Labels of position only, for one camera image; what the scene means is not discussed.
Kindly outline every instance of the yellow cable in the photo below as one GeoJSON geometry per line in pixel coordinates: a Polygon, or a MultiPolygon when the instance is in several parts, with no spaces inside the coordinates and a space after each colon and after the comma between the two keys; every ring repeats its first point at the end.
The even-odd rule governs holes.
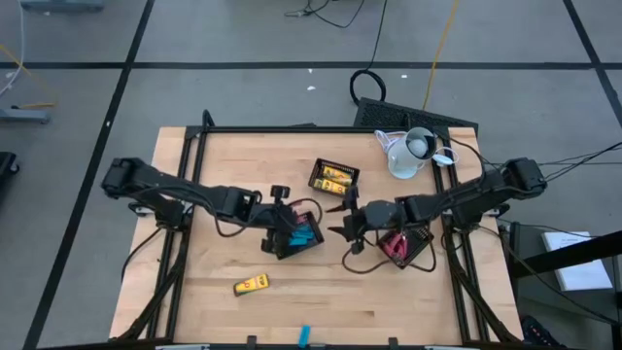
{"type": "Polygon", "coordinates": [[[26,104],[26,105],[22,105],[19,106],[19,108],[23,108],[23,109],[32,109],[32,108],[46,108],[46,107],[55,107],[58,101],[56,92],[48,87],[48,84],[46,84],[46,81],[44,81],[43,79],[39,78],[39,76],[37,76],[36,74],[30,72],[28,69],[26,69],[26,67],[23,66],[23,64],[19,61],[19,59],[17,59],[17,57],[15,57],[11,51],[9,51],[9,49],[7,49],[4,45],[0,45],[0,51],[2,51],[6,56],[8,56],[17,66],[19,66],[19,68],[21,68],[21,70],[26,73],[30,78],[32,78],[32,80],[34,80],[41,89],[43,89],[47,94],[51,95],[54,102],[42,102],[42,103],[32,103],[32,104],[26,104]]]}
{"type": "Polygon", "coordinates": [[[454,17],[456,16],[456,11],[458,11],[459,2],[460,0],[454,0],[454,5],[451,8],[451,15],[449,15],[449,19],[447,19],[447,24],[445,24],[445,30],[443,30],[443,35],[440,37],[440,43],[438,43],[438,48],[436,49],[436,54],[434,55],[432,70],[430,71],[430,77],[428,78],[428,87],[426,88],[426,98],[424,98],[424,106],[422,108],[422,110],[424,111],[426,110],[426,106],[428,105],[430,90],[432,90],[432,82],[434,81],[434,74],[436,73],[436,63],[438,62],[438,58],[440,57],[440,52],[443,50],[443,45],[445,45],[445,39],[447,39],[447,32],[449,32],[449,28],[451,28],[451,25],[454,22],[454,17]]]}

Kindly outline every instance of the red object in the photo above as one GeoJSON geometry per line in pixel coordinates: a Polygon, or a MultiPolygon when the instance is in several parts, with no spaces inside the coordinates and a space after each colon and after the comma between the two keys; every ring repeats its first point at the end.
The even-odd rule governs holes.
{"type": "Polygon", "coordinates": [[[403,261],[406,259],[406,237],[401,233],[397,233],[391,237],[389,243],[385,244],[382,249],[388,256],[403,261]]]}

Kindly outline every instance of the metal bracket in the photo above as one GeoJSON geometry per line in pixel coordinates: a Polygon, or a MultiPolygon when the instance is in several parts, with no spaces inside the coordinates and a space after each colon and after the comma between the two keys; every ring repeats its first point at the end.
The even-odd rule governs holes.
{"type": "Polygon", "coordinates": [[[257,348],[257,336],[249,335],[246,337],[246,350],[255,350],[257,348]]]}
{"type": "Polygon", "coordinates": [[[399,350],[399,343],[394,336],[389,338],[389,350],[399,350]]]}

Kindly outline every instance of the white paper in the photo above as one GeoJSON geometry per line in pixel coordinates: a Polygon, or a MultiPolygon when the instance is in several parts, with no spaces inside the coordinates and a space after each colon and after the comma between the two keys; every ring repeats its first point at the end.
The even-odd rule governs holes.
{"type": "MultiPolygon", "coordinates": [[[[568,247],[572,244],[590,240],[589,232],[573,232],[579,237],[565,232],[546,232],[542,235],[547,251],[568,247]]],[[[562,291],[584,291],[613,288],[606,274],[603,261],[595,260],[576,266],[564,267],[555,271],[562,291]]]]}

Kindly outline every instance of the yellow battery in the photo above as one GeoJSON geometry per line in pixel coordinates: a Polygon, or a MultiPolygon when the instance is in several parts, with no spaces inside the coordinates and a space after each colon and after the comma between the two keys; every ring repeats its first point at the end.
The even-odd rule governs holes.
{"type": "Polygon", "coordinates": [[[333,182],[336,182],[337,184],[341,184],[343,186],[351,186],[352,185],[352,179],[346,179],[346,178],[333,178],[330,177],[329,175],[325,175],[325,177],[333,182]]]}
{"type": "Polygon", "coordinates": [[[339,194],[345,194],[347,190],[345,186],[341,184],[337,184],[331,180],[326,180],[326,179],[316,179],[313,186],[318,189],[330,191],[332,193],[339,193],[339,194]]]}
{"type": "Polygon", "coordinates": [[[330,166],[324,166],[324,169],[322,169],[322,175],[341,185],[350,186],[352,184],[352,176],[350,176],[350,174],[330,166]]]}
{"type": "Polygon", "coordinates": [[[233,293],[236,297],[240,297],[250,292],[268,288],[269,286],[270,282],[268,281],[268,275],[263,273],[259,276],[249,278],[246,281],[236,283],[233,286],[233,293]]]}

